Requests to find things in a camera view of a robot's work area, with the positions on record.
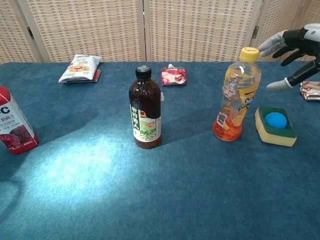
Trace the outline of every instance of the blue ball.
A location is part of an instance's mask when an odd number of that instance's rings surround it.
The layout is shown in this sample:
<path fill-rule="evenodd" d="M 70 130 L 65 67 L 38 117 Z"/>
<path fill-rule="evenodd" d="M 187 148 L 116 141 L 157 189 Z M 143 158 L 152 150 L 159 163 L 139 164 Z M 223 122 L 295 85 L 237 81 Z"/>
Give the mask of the blue ball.
<path fill-rule="evenodd" d="M 284 129 L 288 123 L 286 117 L 280 112 L 270 112 L 264 120 L 276 129 Z"/>

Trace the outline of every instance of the dark brown bottle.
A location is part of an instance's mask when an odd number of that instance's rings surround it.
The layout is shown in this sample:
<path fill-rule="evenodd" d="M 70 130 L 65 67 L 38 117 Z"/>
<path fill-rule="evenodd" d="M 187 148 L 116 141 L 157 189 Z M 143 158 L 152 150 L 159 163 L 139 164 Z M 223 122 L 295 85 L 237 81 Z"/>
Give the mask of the dark brown bottle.
<path fill-rule="evenodd" d="M 151 149 L 161 143 L 161 91 L 146 65 L 135 69 L 136 80 L 129 89 L 135 143 Z"/>

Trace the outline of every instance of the cap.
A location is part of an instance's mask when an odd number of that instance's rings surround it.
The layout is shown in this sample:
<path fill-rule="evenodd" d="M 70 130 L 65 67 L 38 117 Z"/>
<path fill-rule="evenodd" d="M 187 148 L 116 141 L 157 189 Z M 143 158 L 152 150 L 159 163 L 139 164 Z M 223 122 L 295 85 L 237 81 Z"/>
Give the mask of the cap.
<path fill-rule="evenodd" d="M 254 48 L 254 47 L 244 47 L 241 50 L 240 53 L 240 60 L 244 61 L 244 62 L 249 62 L 249 63 L 253 63 L 255 61 L 257 61 L 259 56 L 259 50 Z"/>
<path fill-rule="evenodd" d="M 146 65 L 137 66 L 135 69 L 135 76 L 139 80 L 148 80 L 151 78 L 151 67 Z"/>

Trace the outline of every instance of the orange liquid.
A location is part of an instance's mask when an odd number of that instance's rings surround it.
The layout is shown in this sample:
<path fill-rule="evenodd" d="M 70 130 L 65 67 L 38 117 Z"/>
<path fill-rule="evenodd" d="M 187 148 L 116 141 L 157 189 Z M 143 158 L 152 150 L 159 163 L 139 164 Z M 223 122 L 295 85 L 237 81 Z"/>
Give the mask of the orange liquid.
<path fill-rule="evenodd" d="M 223 140 L 223 141 L 234 141 L 236 140 L 242 131 L 242 124 L 240 126 L 234 126 L 232 121 L 230 121 L 228 118 L 226 119 L 225 128 L 220 126 L 217 123 L 217 120 L 213 123 L 213 132 L 216 135 L 217 138 Z"/>

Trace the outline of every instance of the yellow bottle cap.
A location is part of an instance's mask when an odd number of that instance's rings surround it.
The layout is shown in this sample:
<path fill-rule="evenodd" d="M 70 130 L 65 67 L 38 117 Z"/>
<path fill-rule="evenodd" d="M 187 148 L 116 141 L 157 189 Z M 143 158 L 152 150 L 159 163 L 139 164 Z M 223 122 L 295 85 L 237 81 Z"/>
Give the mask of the yellow bottle cap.
<path fill-rule="evenodd" d="M 240 60 L 244 61 L 244 62 L 249 62 L 249 63 L 253 63 L 255 61 L 257 61 L 259 56 L 259 50 L 254 48 L 254 47 L 244 47 L 241 50 L 240 53 Z"/>

